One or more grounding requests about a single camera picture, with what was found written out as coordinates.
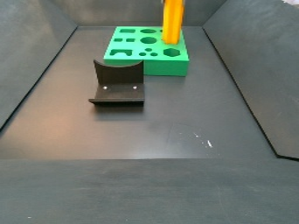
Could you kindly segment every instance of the black holder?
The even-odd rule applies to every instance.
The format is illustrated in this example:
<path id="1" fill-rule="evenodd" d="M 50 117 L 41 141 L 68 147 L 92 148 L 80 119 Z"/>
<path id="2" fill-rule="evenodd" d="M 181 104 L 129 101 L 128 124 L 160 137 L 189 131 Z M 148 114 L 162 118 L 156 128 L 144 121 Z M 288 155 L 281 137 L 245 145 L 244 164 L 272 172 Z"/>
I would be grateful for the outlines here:
<path id="1" fill-rule="evenodd" d="M 97 92 L 93 104 L 144 104 L 144 62 L 132 66 L 106 66 L 93 60 Z"/>

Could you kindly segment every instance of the black stand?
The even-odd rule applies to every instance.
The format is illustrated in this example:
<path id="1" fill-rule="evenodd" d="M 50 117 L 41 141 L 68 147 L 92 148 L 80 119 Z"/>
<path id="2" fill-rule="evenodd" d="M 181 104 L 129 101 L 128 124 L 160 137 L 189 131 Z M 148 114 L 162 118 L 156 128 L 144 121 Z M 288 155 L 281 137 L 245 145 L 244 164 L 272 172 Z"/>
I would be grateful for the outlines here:
<path id="1" fill-rule="evenodd" d="M 93 104 L 144 104 L 144 62 L 132 66 L 106 66 L 93 60 L 97 93 Z"/>

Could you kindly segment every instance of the hole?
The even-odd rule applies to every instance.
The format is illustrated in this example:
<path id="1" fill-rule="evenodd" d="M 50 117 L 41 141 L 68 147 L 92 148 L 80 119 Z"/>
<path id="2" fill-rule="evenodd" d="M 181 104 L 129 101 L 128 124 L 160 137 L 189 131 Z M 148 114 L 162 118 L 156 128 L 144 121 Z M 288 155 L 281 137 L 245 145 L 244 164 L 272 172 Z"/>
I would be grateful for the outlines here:
<path id="1" fill-rule="evenodd" d="M 178 56 L 181 53 L 180 53 L 178 50 L 176 50 L 176 49 L 173 49 L 173 48 L 168 48 L 168 49 L 162 50 L 162 54 L 164 54 L 165 56 L 169 56 L 169 57 L 176 57 L 176 56 Z"/>
<path id="2" fill-rule="evenodd" d="M 132 50 L 114 49 L 114 50 L 110 50 L 109 55 L 113 56 L 117 53 L 124 53 L 125 56 L 132 56 L 133 51 Z"/>
<path id="3" fill-rule="evenodd" d="M 125 42 L 134 42 L 136 40 L 133 39 L 133 38 L 128 38 L 126 40 L 125 40 Z"/>
<path id="4" fill-rule="evenodd" d="M 154 33 L 156 30 L 152 30 L 152 29 L 144 29 L 140 31 L 141 33 Z"/>
<path id="5" fill-rule="evenodd" d="M 136 30 L 134 29 L 121 29 L 118 32 L 122 32 L 122 33 L 134 33 Z"/>
<path id="6" fill-rule="evenodd" d="M 156 42 L 156 38 L 141 38 L 140 41 L 144 43 L 144 44 L 153 44 Z"/>

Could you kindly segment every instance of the white speck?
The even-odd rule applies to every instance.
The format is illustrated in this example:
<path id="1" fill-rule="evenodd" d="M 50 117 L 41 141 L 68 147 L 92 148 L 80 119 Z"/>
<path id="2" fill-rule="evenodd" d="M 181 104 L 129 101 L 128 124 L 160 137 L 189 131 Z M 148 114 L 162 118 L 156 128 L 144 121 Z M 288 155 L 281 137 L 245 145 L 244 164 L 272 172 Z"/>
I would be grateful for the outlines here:
<path id="1" fill-rule="evenodd" d="M 212 146 L 210 146 L 210 141 L 208 140 L 208 145 L 209 145 L 209 147 L 212 148 Z"/>

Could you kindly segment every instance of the gray floor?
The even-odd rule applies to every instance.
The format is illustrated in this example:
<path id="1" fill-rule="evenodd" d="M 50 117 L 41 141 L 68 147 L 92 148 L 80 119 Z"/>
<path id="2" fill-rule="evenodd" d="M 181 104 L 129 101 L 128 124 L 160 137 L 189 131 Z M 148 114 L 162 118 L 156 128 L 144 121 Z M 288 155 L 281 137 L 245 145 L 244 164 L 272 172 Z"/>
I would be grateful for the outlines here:
<path id="1" fill-rule="evenodd" d="M 299 164 L 225 159 L 0 161 L 0 221 L 295 224 Z"/>
<path id="2" fill-rule="evenodd" d="M 146 76 L 142 108 L 94 108 L 92 60 L 112 33 L 76 30 L 0 134 L 0 158 L 275 158 L 200 27 L 182 29 L 186 77 Z"/>

